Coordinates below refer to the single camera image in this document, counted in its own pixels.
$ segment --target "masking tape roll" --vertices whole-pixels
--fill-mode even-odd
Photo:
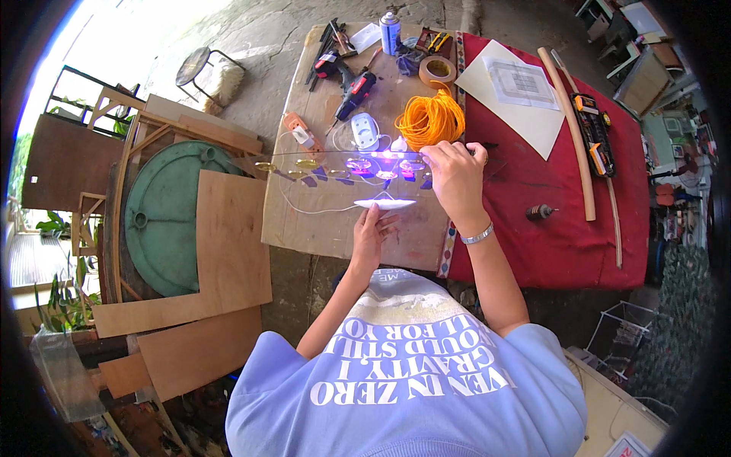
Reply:
[[[450,87],[457,79],[457,69],[452,62],[442,56],[429,56],[419,65],[419,78],[432,89],[443,89],[442,84],[433,81],[439,81]]]

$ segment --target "white dish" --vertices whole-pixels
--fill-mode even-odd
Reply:
[[[362,206],[364,208],[370,208],[374,203],[378,203],[378,207],[385,210],[392,210],[392,209],[400,209],[405,208],[409,205],[413,205],[416,203],[416,200],[391,200],[383,198],[381,200],[356,200],[353,203],[355,203],[358,206]]]

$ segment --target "silver bracelet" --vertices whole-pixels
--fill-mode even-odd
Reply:
[[[462,238],[462,242],[465,244],[473,244],[478,241],[482,241],[493,232],[493,223],[490,221],[490,227],[486,228],[484,232],[480,233],[479,235],[475,235],[471,238]]]

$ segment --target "white board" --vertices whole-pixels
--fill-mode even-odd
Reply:
[[[495,113],[505,124],[523,137],[544,160],[548,160],[566,116],[561,111],[546,108],[500,103],[485,62],[482,60],[483,57],[522,62],[515,54],[493,39],[465,68],[455,84]],[[556,90],[553,87],[551,90],[554,98],[558,99]]]

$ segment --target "orange rope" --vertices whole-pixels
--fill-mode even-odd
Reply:
[[[412,97],[394,122],[414,151],[443,140],[456,141],[464,132],[464,113],[444,87],[434,97]]]

